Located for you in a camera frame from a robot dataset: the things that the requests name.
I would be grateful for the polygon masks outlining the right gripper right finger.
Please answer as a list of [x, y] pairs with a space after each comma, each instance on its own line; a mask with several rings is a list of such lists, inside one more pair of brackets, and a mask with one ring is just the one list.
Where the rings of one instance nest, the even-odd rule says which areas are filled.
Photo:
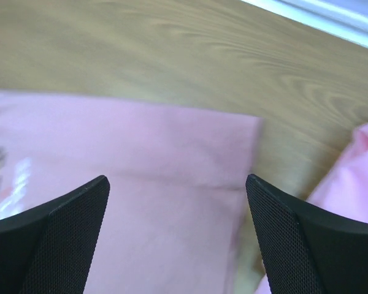
[[251, 174], [247, 198], [271, 293], [368, 293], [368, 224]]

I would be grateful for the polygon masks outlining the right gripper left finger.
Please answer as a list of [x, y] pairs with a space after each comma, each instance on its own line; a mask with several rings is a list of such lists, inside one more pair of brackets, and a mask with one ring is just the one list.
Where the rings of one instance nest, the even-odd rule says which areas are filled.
[[109, 192], [101, 175], [0, 220], [0, 293], [83, 293]]

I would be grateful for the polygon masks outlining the dusty pink printed t-shirt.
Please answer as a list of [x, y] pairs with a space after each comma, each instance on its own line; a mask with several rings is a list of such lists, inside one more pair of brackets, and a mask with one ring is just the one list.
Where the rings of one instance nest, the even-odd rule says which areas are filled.
[[86, 293], [231, 293], [257, 117], [0, 91], [0, 219], [105, 175]]

